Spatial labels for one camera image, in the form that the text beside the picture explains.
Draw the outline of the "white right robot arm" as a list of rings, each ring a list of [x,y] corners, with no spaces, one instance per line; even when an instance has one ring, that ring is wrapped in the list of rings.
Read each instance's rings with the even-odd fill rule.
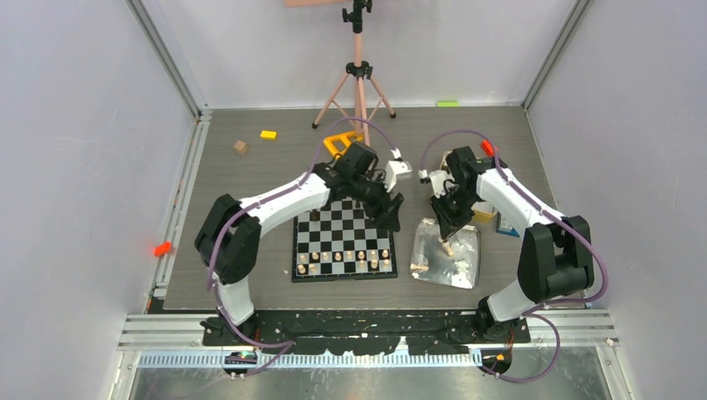
[[[498,157],[478,158],[470,147],[458,147],[445,162],[444,169],[419,172],[433,189],[430,204],[441,238],[471,221],[475,203],[487,202],[522,239],[516,280],[478,303],[473,326],[483,340],[497,342],[509,322],[594,284],[589,223],[583,217],[567,217],[542,202]]]

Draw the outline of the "silver metal tray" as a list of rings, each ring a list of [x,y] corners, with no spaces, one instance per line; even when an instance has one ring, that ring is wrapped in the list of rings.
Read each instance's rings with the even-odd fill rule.
[[[427,283],[471,290],[479,282],[480,244],[480,232],[474,226],[466,225],[443,240],[437,221],[423,218],[415,230],[410,275]]]

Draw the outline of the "yellow tin box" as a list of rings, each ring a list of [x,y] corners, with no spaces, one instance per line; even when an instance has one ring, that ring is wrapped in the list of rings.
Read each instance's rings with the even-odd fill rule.
[[[444,170],[448,175],[451,175],[451,170],[446,162],[446,157],[450,153],[451,151],[444,152],[439,164],[439,168]],[[477,223],[491,223],[498,213],[496,208],[489,202],[476,202],[471,209],[474,212],[473,220]]]

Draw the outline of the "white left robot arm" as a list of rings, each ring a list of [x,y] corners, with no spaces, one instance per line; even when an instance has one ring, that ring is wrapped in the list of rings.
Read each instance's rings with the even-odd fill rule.
[[[399,175],[411,167],[400,151],[392,151],[384,174],[376,176],[378,154],[356,142],[330,162],[313,162],[292,182],[254,197],[218,197],[194,241],[207,268],[207,289],[214,293],[223,333],[237,345],[252,344],[255,307],[249,293],[262,237],[301,213],[345,198],[361,203],[375,228],[400,229],[402,193],[394,192]]]

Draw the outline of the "black white chess board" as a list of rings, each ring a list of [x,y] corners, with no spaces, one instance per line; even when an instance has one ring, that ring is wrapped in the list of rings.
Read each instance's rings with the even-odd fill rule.
[[[352,199],[293,219],[292,283],[396,278],[394,233]]]

